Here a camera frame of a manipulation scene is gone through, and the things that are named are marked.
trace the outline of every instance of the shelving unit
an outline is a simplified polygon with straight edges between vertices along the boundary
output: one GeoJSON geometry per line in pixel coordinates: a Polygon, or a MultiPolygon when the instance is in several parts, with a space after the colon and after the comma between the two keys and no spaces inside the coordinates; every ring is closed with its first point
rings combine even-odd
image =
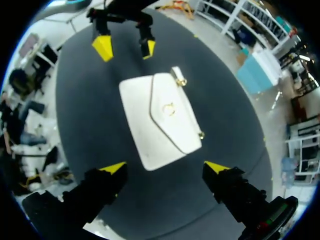
{"type": "Polygon", "coordinates": [[[298,162],[295,176],[305,176],[304,180],[295,181],[295,183],[299,185],[316,183],[320,174],[320,131],[317,130],[316,134],[303,137],[291,136],[291,139],[285,142],[288,144],[289,157],[298,162]],[[316,151],[316,155],[305,159],[304,151],[312,147],[316,147],[312,149],[314,152],[316,151]]]}
{"type": "Polygon", "coordinates": [[[199,16],[207,19],[221,29],[221,34],[227,34],[232,39],[235,39],[231,31],[231,27],[238,22],[238,24],[246,27],[267,49],[278,49],[281,47],[283,42],[288,40],[288,33],[286,30],[270,15],[269,12],[265,11],[262,7],[258,6],[256,3],[250,0],[239,0],[238,3],[231,0],[223,0],[223,5],[226,3],[232,6],[225,9],[221,7],[221,0],[199,0],[195,13],[199,16]],[[212,9],[219,11],[221,14],[227,17],[227,21],[223,22],[222,20],[215,17],[212,12],[212,9]],[[254,29],[252,29],[248,24],[246,24],[239,16],[240,15],[249,16],[257,27],[261,30],[262,34],[258,34],[254,29]]]}

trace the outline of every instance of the white handbag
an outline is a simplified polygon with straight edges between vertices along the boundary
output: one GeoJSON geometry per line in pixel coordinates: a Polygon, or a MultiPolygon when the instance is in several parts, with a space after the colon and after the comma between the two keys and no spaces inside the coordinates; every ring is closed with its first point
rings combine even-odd
{"type": "Polygon", "coordinates": [[[127,79],[119,84],[126,119],[142,165],[153,171],[202,147],[201,131],[179,67],[170,73],[127,79]]]}

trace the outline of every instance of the jeans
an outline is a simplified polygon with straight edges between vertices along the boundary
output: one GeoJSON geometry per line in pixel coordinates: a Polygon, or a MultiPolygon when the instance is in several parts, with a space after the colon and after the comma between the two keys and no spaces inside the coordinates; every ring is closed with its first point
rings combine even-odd
{"type": "MultiPolygon", "coordinates": [[[[45,105],[42,103],[38,103],[35,101],[27,101],[20,109],[19,111],[19,119],[25,124],[29,110],[33,110],[38,114],[42,114],[45,110],[45,105]]],[[[20,136],[20,144],[28,145],[28,146],[35,146],[38,144],[46,144],[47,140],[44,136],[36,136],[34,134],[28,133],[26,131],[23,131],[20,136]]]]}

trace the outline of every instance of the dark gray table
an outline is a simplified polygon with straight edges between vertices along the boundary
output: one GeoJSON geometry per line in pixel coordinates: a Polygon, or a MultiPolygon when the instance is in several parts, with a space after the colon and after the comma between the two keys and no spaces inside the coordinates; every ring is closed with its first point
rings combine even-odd
{"type": "Polygon", "coordinates": [[[202,180],[202,167],[204,160],[237,166],[271,194],[271,166],[260,123],[223,62],[184,27],[151,13],[156,47],[147,60],[142,59],[134,22],[109,24],[115,57],[107,63],[91,46],[92,27],[63,45],[56,109],[65,155],[77,181],[89,169],[127,161],[126,186],[99,215],[126,239],[237,239],[243,225],[214,200],[202,180]],[[119,83],[168,72],[173,66],[188,79],[184,90],[206,137],[196,152],[146,171],[128,127],[119,83]]]}

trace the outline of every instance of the computer monitor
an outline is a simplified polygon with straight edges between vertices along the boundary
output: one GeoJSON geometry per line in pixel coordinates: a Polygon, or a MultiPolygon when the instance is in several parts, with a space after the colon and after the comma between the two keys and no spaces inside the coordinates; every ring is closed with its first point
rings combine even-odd
{"type": "Polygon", "coordinates": [[[23,43],[23,45],[19,50],[20,57],[23,59],[28,54],[28,52],[32,50],[32,48],[34,47],[34,45],[36,45],[38,41],[39,41],[38,35],[31,33],[26,38],[25,42],[23,43]]]}

